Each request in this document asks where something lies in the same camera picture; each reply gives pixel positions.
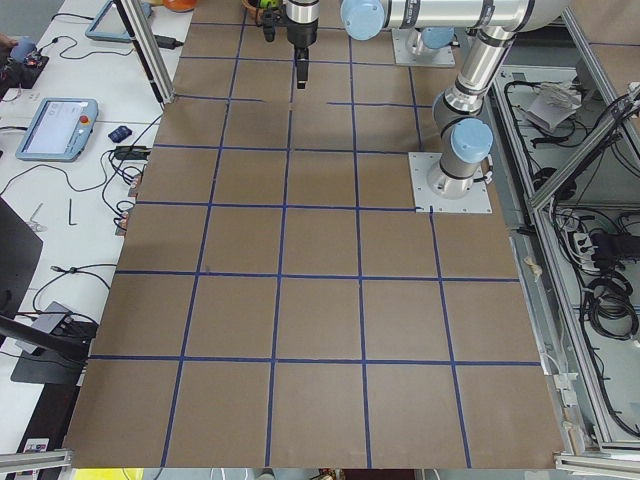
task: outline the metal base plate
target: metal base plate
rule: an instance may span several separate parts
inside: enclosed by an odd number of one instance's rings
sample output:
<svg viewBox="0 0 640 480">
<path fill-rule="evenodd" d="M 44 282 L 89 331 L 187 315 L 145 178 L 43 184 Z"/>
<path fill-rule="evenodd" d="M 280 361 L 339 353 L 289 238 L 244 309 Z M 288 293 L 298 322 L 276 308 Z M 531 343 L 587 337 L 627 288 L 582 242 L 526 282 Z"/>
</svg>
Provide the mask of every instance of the metal base plate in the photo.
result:
<svg viewBox="0 0 640 480">
<path fill-rule="evenodd" d="M 396 55 L 396 65 L 408 65 L 412 67 L 455 67 L 456 59 L 453 56 L 451 47 L 444 47 L 434 52 L 434 54 L 424 54 L 415 56 L 407 50 L 407 38 L 411 34 L 411 29 L 394 28 L 391 30 L 393 37 L 393 51 Z"/>
<path fill-rule="evenodd" d="M 492 213 L 487 186 L 484 182 L 474 183 L 469 193 L 460 200 L 447 200 L 436 194 L 427 183 L 427 174 L 431 166 L 440 160 L 440 153 L 409 153 L 411 168 L 411 184 L 413 185 L 413 199 L 416 209 L 421 213 Z M 477 178 L 483 176 L 478 168 Z"/>
</svg>

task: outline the blue object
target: blue object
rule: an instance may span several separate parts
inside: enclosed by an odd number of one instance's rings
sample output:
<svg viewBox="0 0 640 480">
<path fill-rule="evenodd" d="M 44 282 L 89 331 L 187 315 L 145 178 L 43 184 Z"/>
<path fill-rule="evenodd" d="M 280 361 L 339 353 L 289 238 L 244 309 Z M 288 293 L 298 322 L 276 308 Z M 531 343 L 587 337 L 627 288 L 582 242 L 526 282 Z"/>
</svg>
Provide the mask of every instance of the blue object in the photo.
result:
<svg viewBox="0 0 640 480">
<path fill-rule="evenodd" d="M 22 37 L 18 40 L 18 45 L 11 49 L 11 58 L 23 63 L 27 55 L 36 50 L 36 44 L 29 37 Z"/>
<path fill-rule="evenodd" d="M 98 117 L 89 98 L 45 98 L 24 134 L 16 158 L 73 162 L 84 150 Z"/>
<path fill-rule="evenodd" d="M 479 163 L 489 155 L 493 145 L 491 129 L 477 118 L 466 118 L 451 134 L 454 153 L 466 163 Z"/>
<path fill-rule="evenodd" d="M 384 8 L 380 0 L 344 0 L 340 17 L 347 33 L 356 40 L 375 37 L 384 25 Z"/>
<path fill-rule="evenodd" d="M 427 27 L 422 30 L 422 43 L 431 50 L 439 50 L 451 43 L 454 34 L 453 27 Z"/>
<path fill-rule="evenodd" d="M 125 125 L 120 125 L 113 132 L 111 132 L 108 135 L 108 137 L 111 139 L 113 143 L 120 143 L 122 140 L 127 138 L 132 133 L 133 132 L 131 131 L 130 128 L 126 127 Z"/>
<path fill-rule="evenodd" d="M 145 16 L 147 18 L 150 17 L 152 13 L 151 5 L 143 2 L 140 6 Z M 104 4 L 84 34 L 91 40 L 120 43 L 131 42 L 131 37 L 129 37 L 127 29 L 122 23 L 122 19 L 113 0 L 108 0 L 107 3 Z"/>
</svg>

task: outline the orange object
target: orange object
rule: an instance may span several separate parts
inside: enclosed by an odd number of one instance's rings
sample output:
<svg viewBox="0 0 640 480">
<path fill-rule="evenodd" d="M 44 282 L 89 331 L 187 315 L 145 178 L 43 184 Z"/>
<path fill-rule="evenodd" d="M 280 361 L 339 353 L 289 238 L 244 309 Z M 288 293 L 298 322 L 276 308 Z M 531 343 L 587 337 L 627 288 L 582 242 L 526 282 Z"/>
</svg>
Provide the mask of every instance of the orange object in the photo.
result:
<svg viewBox="0 0 640 480">
<path fill-rule="evenodd" d="M 174 12 L 189 12 L 194 9 L 198 0 L 163 0 L 163 3 Z"/>
</svg>

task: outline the white table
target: white table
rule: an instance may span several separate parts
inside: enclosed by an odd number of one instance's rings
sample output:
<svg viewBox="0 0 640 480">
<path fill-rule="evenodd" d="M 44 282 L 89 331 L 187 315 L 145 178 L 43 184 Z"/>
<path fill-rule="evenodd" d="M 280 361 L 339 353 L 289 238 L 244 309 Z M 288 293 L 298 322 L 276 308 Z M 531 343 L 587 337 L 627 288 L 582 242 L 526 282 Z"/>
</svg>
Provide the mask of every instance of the white table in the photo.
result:
<svg viewBox="0 0 640 480">
<path fill-rule="evenodd" d="M 61 12 L 93 16 L 104 0 L 66 0 Z M 176 14 L 163 7 L 155 8 L 151 26 L 156 34 L 173 36 L 184 40 L 191 21 L 191 14 Z M 52 38 L 68 35 L 78 41 L 78 47 L 69 55 L 80 56 L 93 50 L 127 51 L 130 45 L 94 42 L 84 36 L 87 23 L 77 19 L 59 17 L 45 32 L 40 46 Z M 133 141 L 160 113 L 161 109 L 147 82 L 146 76 L 135 53 L 128 57 L 115 55 L 93 55 L 84 60 L 64 60 L 58 52 L 64 48 L 65 40 L 45 49 L 51 57 L 36 88 L 24 90 L 13 102 L 0 104 L 0 126 L 27 126 L 35 114 L 42 98 L 45 97 L 89 97 L 98 101 L 100 114 L 86 149 L 73 163 L 53 163 L 64 169 L 71 183 L 77 188 L 96 185 L 104 178 L 100 167 L 100 156 L 114 144 L 107 134 L 120 124 L 133 130 L 128 141 Z M 171 76 L 178 64 L 180 49 L 162 51 Z M 12 98 L 15 90 L 7 93 Z M 149 129 L 139 144 L 151 146 L 157 132 L 157 125 Z M 8 180 L 35 165 L 15 158 L 14 152 L 22 138 L 22 132 L 0 132 L 0 189 Z M 107 173 L 112 173 L 107 164 Z M 107 190 L 107 200 L 112 204 L 127 198 L 128 186 L 116 177 Z M 38 268 L 34 275 L 21 310 L 31 311 L 31 299 L 35 291 L 44 283 L 58 275 L 51 270 L 52 265 L 63 268 L 93 263 L 116 263 L 120 255 L 123 239 L 114 235 L 113 212 L 103 203 L 101 189 L 86 193 L 75 193 L 67 186 L 60 172 L 38 169 L 21 177 L 3 195 L 5 201 L 25 220 L 28 220 L 38 205 L 42 207 L 35 220 L 47 227 L 38 235 L 44 247 Z M 72 217 L 78 223 L 68 224 L 69 199 L 73 201 Z M 108 283 L 114 268 L 93 270 Z M 51 285 L 40 297 L 39 308 L 53 300 L 73 311 L 100 320 L 107 299 L 107 289 L 98 280 L 87 275 L 68 275 Z M 13 355 L 20 350 L 14 341 L 8 339 L 1 349 Z M 9 380 L 16 360 L 0 355 L 0 454 L 15 453 L 36 402 L 42 392 L 41 385 L 13 383 Z"/>
<path fill-rule="evenodd" d="M 67 0 L 61 12 L 94 16 L 104 0 Z M 191 14 L 174 13 L 164 7 L 153 9 L 150 24 L 158 35 L 175 37 L 184 41 L 191 21 Z M 42 36 L 38 46 L 47 45 L 55 37 L 69 36 L 78 46 L 65 55 L 80 57 L 93 51 L 127 53 L 131 44 L 98 42 L 85 36 L 88 21 L 73 17 L 57 17 Z M 45 97 L 95 98 L 100 105 L 99 120 L 118 123 L 149 123 L 160 115 L 144 70 L 136 52 L 126 57 L 112 54 L 91 55 L 83 60 L 68 60 L 59 53 L 73 42 L 61 38 L 58 43 L 43 49 L 51 58 L 40 78 L 31 90 L 23 90 L 13 102 L 0 103 L 0 117 L 32 118 Z M 173 78 L 181 49 L 162 49 L 162 58 Z M 13 98 L 17 90 L 10 90 L 5 98 Z"/>
</svg>

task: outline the hand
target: hand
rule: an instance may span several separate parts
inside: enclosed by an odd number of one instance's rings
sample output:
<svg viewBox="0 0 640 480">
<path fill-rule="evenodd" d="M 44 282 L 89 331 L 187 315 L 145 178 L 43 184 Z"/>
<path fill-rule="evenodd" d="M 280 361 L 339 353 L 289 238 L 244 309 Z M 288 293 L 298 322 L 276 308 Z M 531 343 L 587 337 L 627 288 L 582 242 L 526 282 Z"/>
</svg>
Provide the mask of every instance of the hand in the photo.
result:
<svg viewBox="0 0 640 480">
<path fill-rule="evenodd" d="M 10 49 L 18 44 L 17 40 L 7 37 L 4 33 L 0 33 L 0 49 Z"/>
</svg>

